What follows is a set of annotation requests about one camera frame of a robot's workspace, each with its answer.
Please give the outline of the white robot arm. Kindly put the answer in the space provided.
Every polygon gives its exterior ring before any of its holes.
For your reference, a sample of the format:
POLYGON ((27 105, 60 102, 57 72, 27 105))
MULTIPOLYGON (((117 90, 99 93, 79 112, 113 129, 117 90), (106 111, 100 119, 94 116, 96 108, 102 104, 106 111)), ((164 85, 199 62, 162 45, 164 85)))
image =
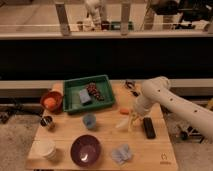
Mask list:
POLYGON ((150 113, 155 103, 166 107, 171 112, 186 120, 205 138, 213 141, 213 111, 192 103, 170 91, 171 82, 167 77, 159 76, 144 80, 141 94, 135 99, 130 114, 118 123, 119 131, 132 131, 132 123, 150 113))

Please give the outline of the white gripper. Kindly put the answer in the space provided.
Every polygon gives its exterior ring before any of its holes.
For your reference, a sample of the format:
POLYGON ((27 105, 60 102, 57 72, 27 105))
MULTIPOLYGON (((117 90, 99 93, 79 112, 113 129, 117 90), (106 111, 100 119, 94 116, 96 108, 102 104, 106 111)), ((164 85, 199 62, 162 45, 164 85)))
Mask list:
MULTIPOLYGON (((133 122, 133 128, 140 127, 142 124, 141 118, 143 118, 145 115, 144 113, 140 114, 135 109, 132 110, 132 122, 133 122)), ((126 131, 128 129, 129 119, 123 119, 120 123, 118 123, 115 128, 119 131, 126 131)))

